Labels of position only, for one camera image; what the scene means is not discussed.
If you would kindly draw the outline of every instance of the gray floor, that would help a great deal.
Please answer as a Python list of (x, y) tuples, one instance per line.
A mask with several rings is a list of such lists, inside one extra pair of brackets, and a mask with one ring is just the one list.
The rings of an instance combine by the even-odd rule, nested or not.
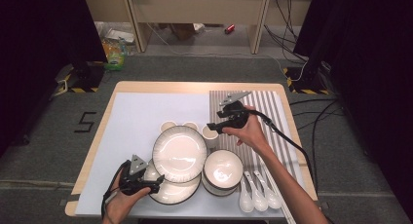
[[(273, 29), (283, 34), (282, 28)], [(257, 82), (280, 83), (287, 88), (281, 68), (294, 64), (285, 60), (280, 47), (266, 32), (256, 56), (249, 52), (241, 25), (236, 25), (236, 31), (230, 35), (223, 33), (223, 27), (206, 28), (187, 41), (177, 41), (167, 29), (157, 33), (169, 46), (154, 34), (147, 52), (133, 54), (124, 70), (106, 73), (97, 93), (56, 97), (39, 118), (30, 144), (8, 149), (0, 159), (0, 223), (99, 222), (98, 218), (67, 217), (64, 205), (119, 81)], [(286, 92), (290, 103), (335, 98), (334, 94), (297, 94), (287, 89)], [(319, 200), (324, 213), (335, 223), (410, 223), (377, 165), (364, 155), (339, 103), (326, 111), (332, 114), (317, 123), (313, 135), (311, 122), (330, 102), (291, 105), (302, 145), (309, 155), (315, 150), (313, 165), (317, 166)], [(78, 122), (86, 111), (95, 112), (88, 116), (88, 121), (94, 122), (91, 132), (74, 133), (83, 129)]]

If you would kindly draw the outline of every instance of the ceramic spoon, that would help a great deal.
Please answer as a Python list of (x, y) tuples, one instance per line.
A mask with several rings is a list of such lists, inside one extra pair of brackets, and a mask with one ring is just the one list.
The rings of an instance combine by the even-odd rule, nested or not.
[(254, 207), (258, 211), (265, 211), (268, 208), (268, 202), (267, 199), (258, 191), (258, 189), (255, 187), (254, 182), (252, 181), (251, 175), (249, 174), (248, 171), (244, 172), (245, 177), (249, 181), (249, 185), (251, 186), (252, 190), (252, 203), (254, 204)]
[(277, 196), (267, 185), (262, 177), (261, 173), (256, 170), (254, 174), (258, 177), (259, 181), (261, 182), (262, 187), (264, 188), (264, 195), (267, 199), (268, 206), (271, 208), (280, 208), (282, 203), (280, 202), (279, 196)]
[(254, 210), (254, 204), (245, 187), (244, 177), (241, 179), (240, 208), (244, 212), (252, 212)]

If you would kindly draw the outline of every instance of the dish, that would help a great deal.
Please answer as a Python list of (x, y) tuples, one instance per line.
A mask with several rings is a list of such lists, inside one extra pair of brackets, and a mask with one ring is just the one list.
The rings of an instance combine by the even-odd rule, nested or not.
[(233, 152), (218, 150), (206, 158), (204, 173), (206, 181), (221, 190), (237, 187), (243, 177), (243, 163)]
[(218, 197), (229, 196), (229, 195), (231, 195), (231, 194), (237, 189), (237, 187), (235, 187), (235, 188), (233, 188), (233, 189), (231, 189), (231, 190), (220, 190), (220, 189), (217, 189), (217, 188), (213, 187), (212, 185), (210, 185), (210, 184), (207, 182), (206, 178), (204, 177), (204, 174), (202, 175), (202, 181), (203, 181), (203, 184), (204, 184), (204, 187), (206, 188), (206, 190), (207, 190), (208, 192), (210, 192), (212, 195), (218, 196)]
[(153, 149), (153, 163), (159, 174), (174, 183), (188, 182), (203, 170), (207, 147), (203, 137), (186, 126), (176, 126), (160, 134)]
[[(143, 178), (145, 180), (156, 180), (160, 175), (155, 169), (153, 161), (148, 163)], [(201, 175), (186, 183), (172, 183), (167, 180), (160, 185), (158, 193), (149, 196), (164, 205), (175, 205), (188, 200), (198, 189), (201, 182)]]

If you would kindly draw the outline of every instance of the gray striped placemat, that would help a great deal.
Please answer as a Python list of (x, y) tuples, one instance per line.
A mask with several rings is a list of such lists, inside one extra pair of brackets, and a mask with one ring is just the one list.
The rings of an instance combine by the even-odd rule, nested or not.
[[(240, 91), (210, 91), (209, 92), (209, 118), (212, 123), (220, 123), (226, 119), (220, 119), (216, 114), (217, 111), (222, 110), (223, 106), (219, 106), (219, 103), (227, 96), (228, 93), (239, 93)], [(277, 128), (282, 131), (286, 136), (290, 137), (290, 131), (288, 123), (285, 118), (285, 114), (282, 109), (282, 102), (280, 97), (276, 92), (271, 91), (252, 91), (250, 95), (245, 96), (240, 99), (245, 105), (251, 105), (256, 108), (257, 111), (267, 115), (273, 120), (273, 123)], [(295, 154), (295, 148), (289, 145), (283, 138), (278, 136), (276, 133), (272, 132), (268, 126), (266, 126), (262, 120), (261, 125), (265, 136), (268, 139), (270, 146), (273, 148), (273, 151), (276, 153), (284, 167), (290, 172), (290, 174), (300, 183), (303, 184), (301, 171), (298, 166), (297, 156)], [(261, 165), (261, 160), (259, 156), (246, 145), (241, 147), (237, 146), (237, 138), (235, 136), (230, 136), (227, 134), (219, 135), (219, 145), (214, 149), (211, 149), (211, 152), (216, 150), (229, 150), (237, 154), (243, 161), (244, 170), (249, 171), (252, 175), (254, 182), (257, 187), (262, 191), (261, 186), (259, 185), (259, 180), (253, 175), (255, 170), (260, 171), (264, 176), (267, 184), (268, 178), (265, 176), (266, 172), (264, 170), (264, 165)]]

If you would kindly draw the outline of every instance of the black cable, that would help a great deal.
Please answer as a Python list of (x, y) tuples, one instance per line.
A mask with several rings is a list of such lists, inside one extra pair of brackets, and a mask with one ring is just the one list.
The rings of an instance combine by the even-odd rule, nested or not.
[(294, 33), (294, 28), (292, 27), (292, 17), (291, 17), (291, 11), (292, 11), (292, 0), (286, 0), (287, 1), (287, 8), (288, 8), (288, 23), (289, 23), (289, 28), (291, 28), (291, 33), (292, 36), (294, 37), (295, 42), (297, 42), (297, 36)]
[(127, 163), (128, 163), (128, 161), (122, 163), (122, 164), (119, 166), (118, 170), (116, 170), (116, 173), (115, 173), (115, 175), (114, 175), (113, 178), (112, 178), (112, 181), (111, 181), (110, 184), (109, 184), (109, 187), (108, 187), (107, 191), (106, 191), (105, 194), (103, 195), (103, 200), (102, 200), (102, 204), (101, 204), (101, 207), (100, 207), (100, 212), (101, 212), (101, 217), (102, 217), (102, 219), (103, 219), (103, 217), (104, 217), (104, 215), (105, 215), (105, 213), (106, 213), (106, 200), (110, 197), (110, 195), (112, 194), (112, 192), (115, 190), (115, 189), (112, 189), (112, 186), (113, 186), (113, 184), (115, 183), (116, 177), (118, 176), (119, 172), (121, 172), (122, 168), (124, 168)]
[[(301, 57), (301, 56), (299, 56), (298, 54), (296, 54), (295, 52), (293, 52), (290, 48), (288, 48), (287, 46), (285, 46), (285, 45), (283, 44), (283, 42), (281, 42), (281, 41), (277, 38), (277, 37), (280, 37), (280, 36), (277, 36), (277, 37), (276, 37), (276, 35), (270, 30), (270, 28), (269, 28), (267, 25), (264, 25), (264, 27), (265, 27), (265, 29), (267, 29), (267, 32), (270, 34), (270, 37), (271, 37), (277, 44), (279, 44), (280, 47), (282, 47), (283, 50), (288, 51), (288, 52), (291, 53), (293, 56), (296, 56), (297, 58), (299, 58), (299, 59), (302, 60), (302, 61), (307, 61), (307, 60), (304, 59), (303, 57)], [(290, 59), (288, 59), (287, 57), (286, 57), (285, 59), (287, 59), (288, 61), (293, 62), (293, 63), (304, 64), (303, 62), (297, 62), (297, 61), (290, 60)]]
[(296, 148), (298, 151), (300, 151), (304, 155), (304, 158), (306, 159), (306, 163), (307, 163), (307, 166), (310, 172), (310, 176), (314, 182), (313, 170), (312, 170), (311, 162), (310, 162), (309, 156), (307, 155), (307, 152), (301, 146), (299, 146), (294, 141), (292, 141), (290, 138), (288, 138), (288, 136), (286, 136), (282, 131), (277, 129), (277, 126), (273, 123), (273, 121), (269, 117), (264, 115), (263, 113), (256, 111), (256, 110), (246, 110), (246, 112), (261, 117), (264, 123), (267, 126), (269, 126), (273, 130), (273, 132), (277, 133), (279, 136), (285, 139), (288, 143), (290, 143), (294, 148)]
[[(336, 112), (336, 111), (339, 110), (339, 109), (341, 109), (341, 108), (335, 109), (335, 110), (334, 110), (333, 112), (331, 112), (331, 113), (334, 113), (334, 112)], [(325, 118), (327, 118), (327, 117), (330, 116), (330, 115), (332, 115), (332, 114), (327, 114), (327, 115), (325, 115), (325, 116), (324, 116), (322, 119), (320, 119), (320, 120), (324, 120)], [(315, 122), (316, 122), (316, 121), (312, 121), (311, 123), (308, 123), (308, 124), (306, 124), (306, 125), (304, 125), (304, 126), (301, 126), (300, 128), (297, 128), (297, 130), (300, 131), (300, 130), (308, 127), (309, 125), (311, 125), (311, 124), (313, 124), (313, 123), (315, 123)]]
[[(345, 116), (344, 114), (335, 114), (334, 112), (335, 112), (335, 110), (333, 112), (329, 112), (329, 113), (325, 113), (325, 114), (326, 115)], [(299, 116), (299, 115), (304, 115), (304, 114), (319, 114), (319, 113), (321, 113), (321, 112), (319, 112), (319, 111), (306, 111), (306, 112), (293, 114), (292, 116)]]
[(337, 98), (323, 98), (323, 99), (307, 99), (307, 100), (299, 100), (295, 102), (290, 102), (289, 106), (295, 105), (295, 104), (301, 104), (305, 102), (310, 102), (310, 101), (328, 101), (328, 100), (336, 100)]
[(332, 101), (330, 104), (328, 104), (322, 111), (321, 113), (317, 116), (314, 125), (313, 125), (313, 134), (312, 134), (312, 143), (311, 143), (311, 148), (312, 148), (312, 157), (313, 157), (313, 170), (314, 170), (314, 179), (313, 182), (315, 184), (315, 189), (316, 189), (316, 194), (319, 193), (319, 181), (317, 177), (317, 163), (316, 163), (316, 148), (315, 148), (315, 141), (316, 141), (316, 126), (317, 122), (319, 121), (319, 118), (324, 114), (327, 109), (333, 105), (337, 100)]
[(324, 215), (324, 217), (325, 217), (331, 224), (334, 224), (333, 220), (331, 220), (331, 218), (329, 218), (327, 215)]
[(279, 0), (276, 0), (276, 3), (277, 3), (277, 7), (278, 7), (279, 10), (280, 10), (280, 13), (282, 14), (282, 18), (283, 18), (284, 22), (286, 23), (286, 27), (288, 28), (288, 30), (289, 30), (291, 33), (293, 33), (292, 28), (290, 28), (288, 21), (285, 19), (285, 16), (284, 16), (284, 14), (283, 14), (282, 8), (280, 7), (280, 4), (279, 4)]
[(289, 43), (291, 43), (291, 44), (296, 44), (296, 42), (295, 42), (295, 41), (291, 41), (291, 40), (288, 40), (288, 39), (282, 38), (281, 36), (279, 36), (279, 35), (277, 35), (276, 33), (272, 32), (270, 29), (268, 29), (268, 26), (267, 26), (267, 25), (264, 25), (264, 26), (266, 26), (266, 27), (267, 27), (267, 31), (268, 31), (268, 33), (270, 33), (270, 34), (271, 34), (271, 35), (273, 35), (274, 37), (277, 37), (278, 39), (283, 39), (284, 41), (287, 41), (287, 42), (289, 42)]

